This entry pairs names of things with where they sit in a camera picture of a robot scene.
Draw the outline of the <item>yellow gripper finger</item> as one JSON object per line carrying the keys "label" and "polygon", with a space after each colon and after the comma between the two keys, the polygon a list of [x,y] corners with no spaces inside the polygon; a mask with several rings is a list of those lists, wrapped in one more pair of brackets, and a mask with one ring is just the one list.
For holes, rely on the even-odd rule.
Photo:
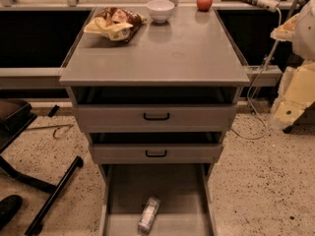
{"label": "yellow gripper finger", "polygon": [[279,130],[293,125],[315,124],[314,62],[285,69],[271,114],[270,124]]}
{"label": "yellow gripper finger", "polygon": [[300,14],[297,13],[290,17],[282,25],[273,29],[270,37],[278,41],[295,41],[297,40],[297,26]]}

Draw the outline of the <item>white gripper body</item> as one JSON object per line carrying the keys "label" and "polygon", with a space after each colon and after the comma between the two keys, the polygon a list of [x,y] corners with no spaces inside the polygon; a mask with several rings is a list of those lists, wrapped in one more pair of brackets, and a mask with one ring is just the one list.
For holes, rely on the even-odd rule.
{"label": "white gripper body", "polygon": [[292,51],[306,61],[315,61],[315,0],[309,0],[295,21]]}

